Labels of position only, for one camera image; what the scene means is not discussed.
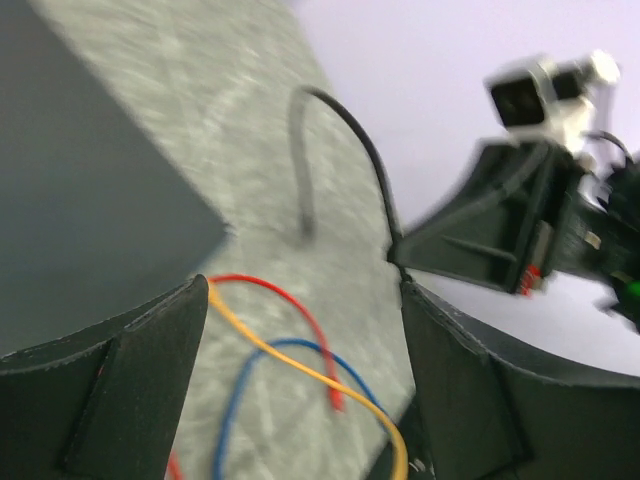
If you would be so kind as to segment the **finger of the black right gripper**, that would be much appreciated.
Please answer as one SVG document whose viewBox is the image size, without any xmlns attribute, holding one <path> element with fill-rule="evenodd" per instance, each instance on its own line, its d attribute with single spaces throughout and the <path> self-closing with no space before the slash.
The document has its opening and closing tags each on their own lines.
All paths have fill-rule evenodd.
<svg viewBox="0 0 640 480">
<path fill-rule="evenodd" d="M 460 189 L 390 249 L 402 267 L 517 290 L 548 197 L 555 145 L 485 142 Z"/>
</svg>

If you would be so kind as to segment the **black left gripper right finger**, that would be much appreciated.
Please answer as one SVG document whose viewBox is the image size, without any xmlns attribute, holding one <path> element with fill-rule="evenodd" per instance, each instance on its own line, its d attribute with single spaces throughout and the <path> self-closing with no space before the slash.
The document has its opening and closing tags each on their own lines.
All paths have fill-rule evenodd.
<svg viewBox="0 0 640 480">
<path fill-rule="evenodd" d="M 413 282 L 402 316 L 439 479 L 635 479 L 639 380 L 533 347 Z"/>
</svg>

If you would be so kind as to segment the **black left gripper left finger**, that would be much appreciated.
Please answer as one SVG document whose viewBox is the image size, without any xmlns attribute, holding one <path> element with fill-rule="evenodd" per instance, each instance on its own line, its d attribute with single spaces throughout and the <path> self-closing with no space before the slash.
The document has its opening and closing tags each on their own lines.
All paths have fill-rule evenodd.
<svg viewBox="0 0 640 480">
<path fill-rule="evenodd" d="M 197 275 L 115 318 L 3 357 L 2 478 L 163 478 L 207 294 Z"/>
</svg>

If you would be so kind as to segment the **black network switch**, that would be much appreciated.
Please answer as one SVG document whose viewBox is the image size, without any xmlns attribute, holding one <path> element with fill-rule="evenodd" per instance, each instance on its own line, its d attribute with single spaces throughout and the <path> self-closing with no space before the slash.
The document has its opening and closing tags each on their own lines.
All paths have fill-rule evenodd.
<svg viewBox="0 0 640 480">
<path fill-rule="evenodd" d="M 225 240 L 195 192 L 24 1 L 1 5 L 1 351 L 132 310 Z"/>
</svg>

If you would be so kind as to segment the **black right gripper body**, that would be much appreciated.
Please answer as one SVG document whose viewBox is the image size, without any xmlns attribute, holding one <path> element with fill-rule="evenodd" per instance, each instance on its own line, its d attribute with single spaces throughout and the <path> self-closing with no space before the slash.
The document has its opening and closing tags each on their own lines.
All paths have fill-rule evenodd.
<svg viewBox="0 0 640 480">
<path fill-rule="evenodd" d="M 562 272 L 597 281 L 613 291 L 597 308 L 639 326 L 639 157 L 627 154 L 602 181 L 597 203 L 572 185 L 558 208 L 560 224 L 541 264 L 524 271 L 521 292 Z"/>
</svg>

